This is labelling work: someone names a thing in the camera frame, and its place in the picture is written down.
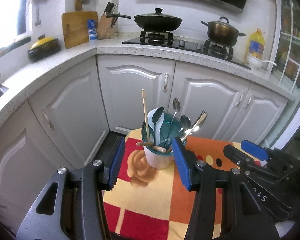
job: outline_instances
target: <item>pot lid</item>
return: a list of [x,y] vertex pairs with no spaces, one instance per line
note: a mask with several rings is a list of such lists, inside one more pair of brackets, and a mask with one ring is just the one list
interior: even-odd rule
[[208,22],[208,23],[216,23],[216,24],[220,24],[220,25],[223,25],[223,26],[227,26],[227,27],[236,29],[234,26],[232,26],[232,25],[229,24],[229,20],[226,17],[224,17],[224,16],[221,16],[218,21],[211,21],[211,22]]
[[34,49],[34,48],[37,48],[38,46],[41,46],[42,44],[45,44],[49,41],[53,41],[55,38],[52,38],[52,37],[44,37],[44,35],[41,35],[39,38],[38,38],[38,41],[36,41],[30,49]]
[[140,14],[140,15],[136,15],[136,17],[144,17],[144,16],[163,16],[163,17],[168,17],[168,18],[172,18],[172,19],[178,19],[180,21],[182,21],[182,19],[169,15],[169,14],[164,14],[162,13],[162,9],[161,8],[155,8],[155,12],[154,13],[146,13],[146,14]]

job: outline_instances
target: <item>orange tablecloth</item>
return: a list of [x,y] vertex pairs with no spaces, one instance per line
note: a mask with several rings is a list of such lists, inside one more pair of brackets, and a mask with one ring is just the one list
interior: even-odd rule
[[[136,146],[137,141],[141,141],[141,129],[127,135],[117,184],[103,196],[109,229],[136,240],[184,239],[195,192],[188,192],[182,185],[174,163],[164,170],[151,167],[143,147]],[[223,155],[223,147],[228,144],[241,150],[240,143],[192,136],[188,137],[186,148],[212,167],[229,171],[236,165]],[[214,237],[220,235],[221,229],[219,190],[216,196]]]

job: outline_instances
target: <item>silver screw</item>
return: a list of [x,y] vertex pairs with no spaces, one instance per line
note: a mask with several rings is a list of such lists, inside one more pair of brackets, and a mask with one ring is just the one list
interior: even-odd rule
[[94,160],[92,163],[93,166],[100,166],[101,164],[102,164],[101,160]]
[[67,169],[65,167],[61,167],[61,168],[58,169],[58,173],[59,174],[64,174],[66,172],[66,170]]
[[238,175],[238,174],[240,174],[240,170],[237,169],[237,168],[233,168],[232,173],[235,174],[235,175]]
[[199,167],[204,167],[206,165],[206,163],[204,161],[197,161],[197,165]]

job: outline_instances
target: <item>white cabinet door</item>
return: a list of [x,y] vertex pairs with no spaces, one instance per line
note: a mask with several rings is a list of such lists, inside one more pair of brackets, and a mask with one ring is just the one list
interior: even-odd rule
[[73,169],[24,103],[0,128],[0,222],[16,233],[38,194],[62,166]]
[[251,84],[233,124],[223,137],[225,141],[249,140],[259,144],[279,118],[288,100],[256,84]]
[[95,57],[47,84],[29,103],[48,136],[75,168],[92,160],[109,131]]
[[[141,90],[146,90],[148,112],[163,106],[167,111],[174,60],[126,55],[99,55],[102,96],[111,131],[127,134],[145,119]],[[164,82],[167,76],[167,89]]]
[[[181,111],[194,123],[205,109],[208,117],[194,136],[221,139],[246,97],[249,82],[231,74],[190,63],[177,62],[171,101],[178,98]],[[172,104],[169,113],[174,113]]]

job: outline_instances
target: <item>utensil holder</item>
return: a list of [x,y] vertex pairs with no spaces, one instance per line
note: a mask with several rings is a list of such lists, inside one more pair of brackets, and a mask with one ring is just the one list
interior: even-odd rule
[[[169,127],[171,124],[172,115],[169,113],[164,112],[164,120],[162,127],[160,129],[160,144],[159,146],[164,147],[165,139],[167,138]],[[170,132],[170,141],[167,143],[166,149],[169,149],[171,145],[171,141],[174,139],[174,137],[182,137],[184,135],[184,131],[180,131],[181,129],[181,123],[180,120],[176,117],[173,120],[171,132]],[[149,133],[150,138],[153,140],[154,131],[149,126]],[[141,136],[142,141],[147,142],[146,139],[146,122],[143,122],[142,128],[141,128]],[[152,149],[150,146],[144,146],[143,147],[147,162],[150,166],[156,168],[156,169],[165,169],[168,166],[171,165],[174,161],[173,151],[169,153],[161,153],[154,149]]]

